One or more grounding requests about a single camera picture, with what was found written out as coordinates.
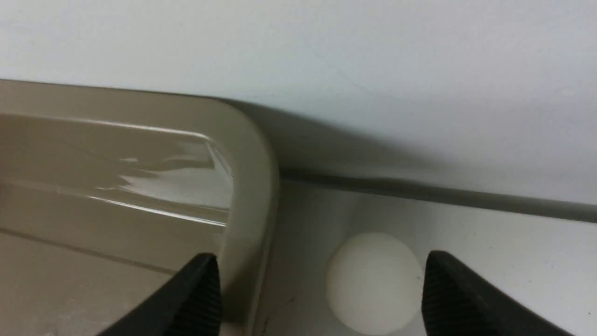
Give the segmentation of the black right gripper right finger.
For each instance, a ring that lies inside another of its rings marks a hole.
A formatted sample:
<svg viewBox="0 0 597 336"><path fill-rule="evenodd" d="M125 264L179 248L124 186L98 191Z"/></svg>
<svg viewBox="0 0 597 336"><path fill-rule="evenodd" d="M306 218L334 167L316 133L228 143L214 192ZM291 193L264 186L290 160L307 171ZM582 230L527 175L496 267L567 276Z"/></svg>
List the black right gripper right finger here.
<svg viewBox="0 0 597 336"><path fill-rule="evenodd" d="M446 251L425 263L421 305L429 336L566 336Z"/></svg>

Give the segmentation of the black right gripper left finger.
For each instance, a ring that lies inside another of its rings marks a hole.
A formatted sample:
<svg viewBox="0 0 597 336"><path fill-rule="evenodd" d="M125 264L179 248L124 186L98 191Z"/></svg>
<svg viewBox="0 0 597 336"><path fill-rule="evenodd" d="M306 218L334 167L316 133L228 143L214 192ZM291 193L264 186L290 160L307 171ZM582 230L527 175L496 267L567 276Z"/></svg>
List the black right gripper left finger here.
<svg viewBox="0 0 597 336"><path fill-rule="evenodd" d="M222 293L217 258L201 253L101 336L217 336Z"/></svg>

